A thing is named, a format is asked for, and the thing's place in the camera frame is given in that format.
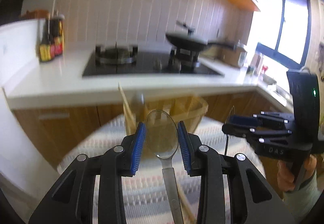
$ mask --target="gas stove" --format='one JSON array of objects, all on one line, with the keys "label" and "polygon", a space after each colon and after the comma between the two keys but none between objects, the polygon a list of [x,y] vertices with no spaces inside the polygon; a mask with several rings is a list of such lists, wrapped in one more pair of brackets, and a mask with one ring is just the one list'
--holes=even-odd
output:
[{"label": "gas stove", "polygon": [[198,53],[173,48],[170,54],[138,51],[132,47],[96,45],[83,72],[85,76],[112,74],[200,74],[222,75],[198,62]]}]

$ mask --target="white countertop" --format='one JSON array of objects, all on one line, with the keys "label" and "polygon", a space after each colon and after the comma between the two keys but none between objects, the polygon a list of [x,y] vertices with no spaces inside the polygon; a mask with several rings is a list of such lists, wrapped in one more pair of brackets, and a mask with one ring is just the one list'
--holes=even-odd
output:
[{"label": "white countertop", "polygon": [[127,97],[140,91],[145,98],[168,98],[177,95],[212,95],[258,91],[280,111],[292,112],[287,101],[267,89],[246,69],[230,67],[219,61],[200,58],[206,66],[225,76],[185,74],[125,74],[82,77],[93,46],[86,43],[66,49],[62,57],[36,65],[12,89],[5,91],[11,109],[50,108],[59,106],[93,106],[122,102],[121,84]]}]

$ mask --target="black glass cooktop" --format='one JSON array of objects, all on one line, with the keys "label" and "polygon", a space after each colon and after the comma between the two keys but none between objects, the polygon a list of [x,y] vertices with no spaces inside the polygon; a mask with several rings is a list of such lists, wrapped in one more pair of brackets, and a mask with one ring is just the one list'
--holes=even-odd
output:
[{"label": "black glass cooktop", "polygon": [[138,52],[136,62],[120,65],[109,65],[98,62],[95,52],[89,58],[83,72],[85,76],[112,75],[112,74],[152,74],[152,73],[180,73],[180,74],[203,74],[222,75],[203,64],[192,68],[181,65],[179,68],[170,66],[170,55],[165,53]]}]

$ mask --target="window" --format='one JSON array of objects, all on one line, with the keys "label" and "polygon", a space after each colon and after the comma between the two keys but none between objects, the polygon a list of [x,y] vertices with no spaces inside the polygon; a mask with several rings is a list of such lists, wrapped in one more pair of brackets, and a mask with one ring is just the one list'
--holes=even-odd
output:
[{"label": "window", "polygon": [[288,69],[305,65],[310,37],[309,0],[268,0],[259,24],[256,51]]}]

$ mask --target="human hand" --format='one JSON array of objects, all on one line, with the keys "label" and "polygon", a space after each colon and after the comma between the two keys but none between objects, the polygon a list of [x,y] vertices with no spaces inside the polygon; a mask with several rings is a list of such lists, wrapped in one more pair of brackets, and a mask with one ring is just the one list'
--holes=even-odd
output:
[{"label": "human hand", "polygon": [[[316,168],[317,159],[315,156],[310,155],[304,162],[304,167],[306,169],[303,181],[309,179]],[[286,163],[283,161],[278,161],[278,174],[277,174],[277,182],[278,187],[281,191],[287,192],[292,191],[295,188],[294,179],[295,176],[286,166]]]}]

